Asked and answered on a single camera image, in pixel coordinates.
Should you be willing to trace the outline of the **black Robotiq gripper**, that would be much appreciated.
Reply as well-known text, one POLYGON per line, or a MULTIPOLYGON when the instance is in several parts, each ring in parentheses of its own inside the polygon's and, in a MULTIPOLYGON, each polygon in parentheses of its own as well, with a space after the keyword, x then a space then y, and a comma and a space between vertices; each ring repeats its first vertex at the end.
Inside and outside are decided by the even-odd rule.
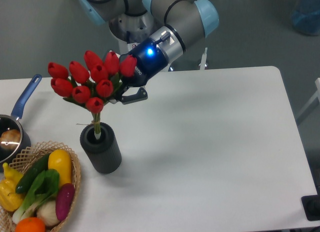
POLYGON ((109 102, 111 104, 122 103, 128 105, 145 101, 148 99, 148 93, 145 85, 148 80, 160 72, 168 65, 167 58, 164 53, 156 47, 155 42, 148 38, 144 42, 138 44, 130 52, 120 55, 120 62, 132 55, 137 59, 134 76, 125 78, 123 77, 122 83, 126 87, 139 87, 135 94, 124 95, 121 94, 112 98, 109 102))

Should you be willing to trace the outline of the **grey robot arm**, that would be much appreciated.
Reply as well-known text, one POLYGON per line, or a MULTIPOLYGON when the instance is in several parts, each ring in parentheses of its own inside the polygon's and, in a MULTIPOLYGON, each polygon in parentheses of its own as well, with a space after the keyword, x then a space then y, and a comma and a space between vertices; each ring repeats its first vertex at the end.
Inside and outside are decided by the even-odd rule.
POLYGON ((111 103, 146 100, 145 85, 167 71, 188 48, 219 25, 211 0, 79 0, 97 25, 108 23, 121 59, 137 59, 133 78, 122 79, 111 103))

